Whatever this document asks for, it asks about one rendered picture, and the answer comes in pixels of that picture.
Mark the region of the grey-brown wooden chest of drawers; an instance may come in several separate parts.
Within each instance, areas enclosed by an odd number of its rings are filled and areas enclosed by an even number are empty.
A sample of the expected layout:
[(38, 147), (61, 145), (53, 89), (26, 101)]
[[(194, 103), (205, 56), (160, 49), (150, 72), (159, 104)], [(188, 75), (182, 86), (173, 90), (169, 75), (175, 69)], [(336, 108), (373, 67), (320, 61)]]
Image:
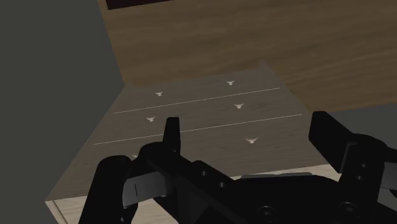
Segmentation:
[(309, 143), (311, 114), (265, 65), (148, 87), (127, 85), (65, 170), (45, 202), (59, 224), (78, 224), (97, 164), (136, 157), (161, 141), (168, 117), (179, 118), (181, 153), (232, 178), (244, 174), (337, 172)]

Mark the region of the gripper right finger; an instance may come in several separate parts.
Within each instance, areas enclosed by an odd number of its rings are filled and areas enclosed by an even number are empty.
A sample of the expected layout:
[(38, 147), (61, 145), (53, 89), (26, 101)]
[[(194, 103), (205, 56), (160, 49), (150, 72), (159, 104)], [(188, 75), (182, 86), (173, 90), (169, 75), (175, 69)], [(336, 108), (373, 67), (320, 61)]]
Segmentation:
[(397, 162), (397, 152), (325, 111), (312, 113), (309, 141), (340, 174), (334, 196), (339, 218), (397, 218), (397, 209), (378, 202), (385, 163)]

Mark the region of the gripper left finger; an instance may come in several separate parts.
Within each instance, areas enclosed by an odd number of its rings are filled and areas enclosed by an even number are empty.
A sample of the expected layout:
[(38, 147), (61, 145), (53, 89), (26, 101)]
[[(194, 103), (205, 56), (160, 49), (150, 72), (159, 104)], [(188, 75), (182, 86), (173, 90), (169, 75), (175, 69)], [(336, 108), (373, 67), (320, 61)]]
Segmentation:
[(131, 160), (102, 159), (78, 224), (132, 224), (138, 204), (153, 199), (178, 224), (246, 224), (233, 179), (180, 155), (179, 119), (170, 117), (162, 141)]

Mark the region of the dark robot stand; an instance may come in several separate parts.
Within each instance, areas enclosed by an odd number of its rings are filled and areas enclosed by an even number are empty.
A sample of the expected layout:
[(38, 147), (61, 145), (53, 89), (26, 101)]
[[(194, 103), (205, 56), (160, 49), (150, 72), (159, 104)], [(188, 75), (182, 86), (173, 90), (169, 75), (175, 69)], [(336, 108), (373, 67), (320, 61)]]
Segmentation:
[(133, 6), (140, 6), (145, 4), (160, 3), (172, 0), (105, 0), (108, 10), (115, 10), (120, 8), (128, 8)]

